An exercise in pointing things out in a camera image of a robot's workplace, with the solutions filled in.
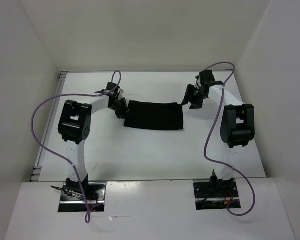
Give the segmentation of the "black skirt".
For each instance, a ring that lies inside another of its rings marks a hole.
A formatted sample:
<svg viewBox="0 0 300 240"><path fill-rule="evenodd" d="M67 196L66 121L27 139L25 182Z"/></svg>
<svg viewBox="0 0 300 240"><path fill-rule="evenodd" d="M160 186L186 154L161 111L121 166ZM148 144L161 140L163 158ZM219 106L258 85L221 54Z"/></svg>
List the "black skirt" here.
<svg viewBox="0 0 300 240"><path fill-rule="evenodd" d="M128 109L129 114L124 121L124 127L153 131L184 129L183 108L177 102L152 103L131 100Z"/></svg>

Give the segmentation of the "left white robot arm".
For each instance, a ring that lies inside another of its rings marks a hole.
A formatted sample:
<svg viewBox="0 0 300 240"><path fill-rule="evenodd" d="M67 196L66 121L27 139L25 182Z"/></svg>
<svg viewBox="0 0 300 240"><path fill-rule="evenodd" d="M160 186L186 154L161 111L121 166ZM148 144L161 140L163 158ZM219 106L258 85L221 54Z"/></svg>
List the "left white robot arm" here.
<svg viewBox="0 0 300 240"><path fill-rule="evenodd" d="M85 164L85 143L91 132L92 115L103 109L115 112L118 119L129 113L126 99L119 85L108 82L106 89L87 98L64 103L58 123L58 133L66 147L70 168L65 181L66 189L78 200L89 196L89 175Z"/></svg>

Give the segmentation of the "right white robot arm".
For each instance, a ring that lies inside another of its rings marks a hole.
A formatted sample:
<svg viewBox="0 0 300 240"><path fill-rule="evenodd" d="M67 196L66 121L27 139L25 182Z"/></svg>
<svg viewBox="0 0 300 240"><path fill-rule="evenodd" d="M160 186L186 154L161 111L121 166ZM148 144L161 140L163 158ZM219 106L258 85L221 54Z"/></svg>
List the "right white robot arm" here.
<svg viewBox="0 0 300 240"><path fill-rule="evenodd" d="M255 137L255 108L252 104L243 103L226 90L222 81L215 80L212 70L201 71L195 78L196 84L187 86L181 105L190 104L191 110L197 110L203 107L205 99L210 99L218 106L204 144L203 155L209 162L223 166L219 173L212 172L209 191L215 197L224 196L234 187L235 156ZM219 117L222 117L220 138L225 145L226 153L223 160L214 160L207 156L207 151Z"/></svg>

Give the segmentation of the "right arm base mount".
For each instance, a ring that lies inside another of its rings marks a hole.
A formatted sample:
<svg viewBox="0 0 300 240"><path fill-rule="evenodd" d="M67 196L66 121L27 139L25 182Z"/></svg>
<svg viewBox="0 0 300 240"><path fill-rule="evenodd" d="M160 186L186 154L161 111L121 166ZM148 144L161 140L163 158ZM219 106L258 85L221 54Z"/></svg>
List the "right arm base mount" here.
<svg viewBox="0 0 300 240"><path fill-rule="evenodd" d="M203 210L223 210L240 209L241 203L237 186L234 183L233 187L224 187L212 190L211 184L207 181L194 182L194 200L197 211Z"/></svg>

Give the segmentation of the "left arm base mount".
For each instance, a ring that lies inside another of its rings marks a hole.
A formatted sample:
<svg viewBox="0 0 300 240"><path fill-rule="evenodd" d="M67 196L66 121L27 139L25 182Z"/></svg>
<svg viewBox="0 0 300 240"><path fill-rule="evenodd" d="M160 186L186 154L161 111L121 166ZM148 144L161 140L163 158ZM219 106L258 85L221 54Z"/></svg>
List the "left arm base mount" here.
<svg viewBox="0 0 300 240"><path fill-rule="evenodd" d="M62 187L51 186L60 192L59 213L86 212L87 208L81 193L68 190L64 183ZM92 212L104 212L107 184L105 182L90 182L89 190L85 193L88 207Z"/></svg>

